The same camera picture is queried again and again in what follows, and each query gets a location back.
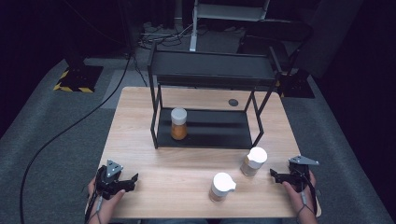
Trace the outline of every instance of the gray carpet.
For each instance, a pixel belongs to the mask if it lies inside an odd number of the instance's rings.
[[[201,51],[235,52],[240,34],[208,32],[198,37]],[[189,38],[167,49],[187,50]],[[136,51],[137,64],[145,77],[148,51]],[[19,223],[21,180],[29,161],[48,141],[99,106],[115,90],[125,59],[87,59],[102,65],[95,93],[54,91],[67,67],[55,65],[0,140],[0,223]],[[322,208],[320,223],[393,223],[361,169],[315,82],[309,78],[315,99],[282,98],[291,128],[302,154],[320,161],[311,167],[318,180]],[[122,86],[143,86],[128,67]],[[84,187],[93,178],[101,158],[115,106],[116,93],[82,122],[48,144],[36,158],[24,188],[25,223],[82,223],[86,203]],[[284,223],[295,223],[284,219]]]

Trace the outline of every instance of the jar lid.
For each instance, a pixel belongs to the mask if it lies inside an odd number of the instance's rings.
[[[171,112],[172,123],[182,125],[187,120],[187,111],[184,108],[176,107]]]
[[[267,161],[267,152],[262,147],[253,147],[247,155],[248,165],[258,169]]]
[[[212,191],[220,197],[226,196],[230,191],[235,191],[235,187],[236,183],[226,173],[218,173],[213,178]]]

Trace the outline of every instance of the yellow and black hazard tape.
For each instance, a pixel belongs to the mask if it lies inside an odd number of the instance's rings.
[[[55,87],[53,88],[55,91],[83,91],[83,92],[94,92],[93,87],[78,87],[78,86],[65,86],[63,81],[67,78],[67,74],[69,74],[69,69],[67,68],[59,78]]]

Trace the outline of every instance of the black wall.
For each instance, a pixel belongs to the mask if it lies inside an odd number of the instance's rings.
[[[396,2],[366,0],[317,83],[393,220],[396,199]]]
[[[132,21],[130,34],[136,44],[138,28],[145,19],[141,8],[148,5],[143,6],[143,1],[124,3],[130,12],[127,19]],[[54,16],[64,21],[62,29],[70,34],[76,54],[82,59],[123,57],[122,53],[130,50],[117,0],[0,1],[0,137],[43,76],[64,58],[64,44],[57,36],[59,22]]]
[[[0,3],[0,136],[47,71],[62,59],[49,24],[29,1]]]

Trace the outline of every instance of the hand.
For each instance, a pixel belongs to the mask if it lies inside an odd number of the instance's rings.
[[[88,184],[88,192],[90,193],[90,197],[92,196],[94,189],[95,189],[95,178],[93,178],[90,184]],[[115,194],[113,197],[111,197],[110,200],[103,199],[101,208],[99,212],[96,213],[96,207],[100,197],[98,196],[91,211],[91,215],[90,215],[91,219],[89,221],[89,224],[108,223],[110,219],[113,217],[114,208],[116,207],[117,203],[121,200],[124,193],[125,193],[125,189],[122,189],[119,192],[117,192],[117,194]]]
[[[311,177],[312,185],[315,186],[317,184],[317,180],[315,179],[314,174],[311,171],[309,171],[309,175]],[[282,185],[285,187],[286,192],[289,194],[291,205],[294,211],[297,213],[297,218],[299,218],[300,222],[302,224],[318,223],[316,216],[313,212],[314,211],[313,200],[315,199],[312,199],[310,188],[307,186],[302,191],[304,192],[306,198],[306,207],[305,207],[301,192],[300,193],[296,192],[295,187],[292,186],[287,181],[283,181]]]

